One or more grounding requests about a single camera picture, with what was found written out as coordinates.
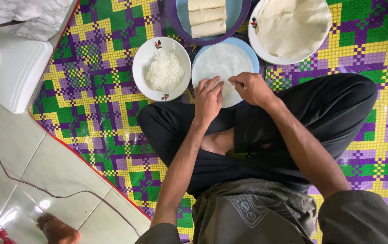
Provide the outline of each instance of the electric cord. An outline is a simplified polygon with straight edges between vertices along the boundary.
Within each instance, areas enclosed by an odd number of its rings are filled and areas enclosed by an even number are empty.
[[[7,170],[6,168],[4,167],[4,165],[2,164],[1,162],[1,159],[0,159],[0,165],[1,165],[1,168],[2,170],[4,170],[4,174],[6,174],[6,176],[14,181],[17,181],[17,182],[21,182],[21,183],[24,183],[26,185],[29,185],[29,186],[32,186],[34,188],[36,188],[37,190],[39,191],[43,191],[45,192],[46,194],[50,195],[51,197],[54,197],[54,198],[68,198],[68,197],[72,197],[72,196],[75,196],[76,194],[79,194],[79,193],[82,193],[82,192],[87,192],[87,193],[90,193],[92,194],[93,196],[97,197],[98,199],[100,199],[102,202],[104,202],[106,205],[108,205],[108,207],[110,207],[112,210],[114,210],[116,213],[118,213],[118,215],[120,215],[120,217],[122,217],[122,219],[124,219],[134,230],[135,230],[135,233],[137,233],[138,237],[140,237],[141,235],[138,233],[137,229],[135,229],[135,227],[129,222],[127,221],[127,219],[119,212],[117,211],[117,209],[115,209],[110,203],[108,203],[106,200],[104,200],[102,197],[99,197],[96,193],[92,192],[92,191],[80,191],[80,192],[76,192],[76,193],[73,193],[72,195],[69,195],[69,196],[66,196],[66,197],[62,197],[62,196],[56,196],[56,195],[53,195],[51,194],[49,191],[43,189],[43,188],[40,188],[34,184],[31,184],[27,181],[23,181],[21,179],[16,179],[14,177],[11,177],[8,173],[7,173]]]

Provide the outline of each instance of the forearm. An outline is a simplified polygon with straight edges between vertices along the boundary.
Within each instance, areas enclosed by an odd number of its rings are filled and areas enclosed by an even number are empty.
[[[191,181],[198,150],[207,127],[208,125],[193,120],[162,182],[150,227],[163,222],[176,225],[177,208]]]
[[[324,198],[350,190],[337,162],[280,99],[261,106],[272,117],[295,164]]]

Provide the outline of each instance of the purple bowl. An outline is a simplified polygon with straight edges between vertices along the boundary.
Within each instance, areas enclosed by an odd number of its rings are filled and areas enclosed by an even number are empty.
[[[171,25],[171,27],[174,29],[174,31],[180,36],[180,38],[192,44],[206,46],[206,45],[217,44],[221,41],[224,41],[231,35],[233,35],[239,29],[239,27],[242,25],[245,18],[247,17],[249,8],[251,6],[251,1],[243,0],[241,13],[239,14],[239,18],[236,20],[235,24],[224,35],[211,40],[192,38],[190,34],[186,33],[186,31],[183,29],[182,25],[180,24],[179,16],[177,15],[176,0],[167,0],[165,4],[166,4],[165,11],[168,16],[168,22]]]

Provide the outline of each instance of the bare foot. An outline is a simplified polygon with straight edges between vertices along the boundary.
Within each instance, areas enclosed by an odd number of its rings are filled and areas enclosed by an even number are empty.
[[[201,149],[211,153],[226,155],[226,153],[234,148],[233,144],[234,128],[226,131],[213,133],[203,137],[201,141]]]
[[[37,219],[39,228],[48,239],[48,244],[76,244],[81,235],[51,214],[45,214]]]

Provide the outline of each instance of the checkered mat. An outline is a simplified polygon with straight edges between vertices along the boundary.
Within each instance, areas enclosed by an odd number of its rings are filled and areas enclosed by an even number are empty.
[[[319,51],[298,64],[268,65],[266,81],[277,92],[341,72],[375,81],[376,104],[339,164],[352,189],[379,193],[388,204],[388,0],[327,2],[333,25]],[[152,101],[135,86],[133,57],[156,36],[179,41],[189,53],[194,47],[169,26],[164,6],[161,0],[81,0],[29,109],[48,133],[80,154],[149,217],[166,167],[138,126],[139,111]],[[248,25],[246,21],[239,32],[246,32]],[[178,100],[193,103],[187,91]],[[322,204],[315,188],[309,193]],[[193,203],[185,195],[178,210],[183,241],[193,237]],[[318,229],[314,240],[321,237]]]

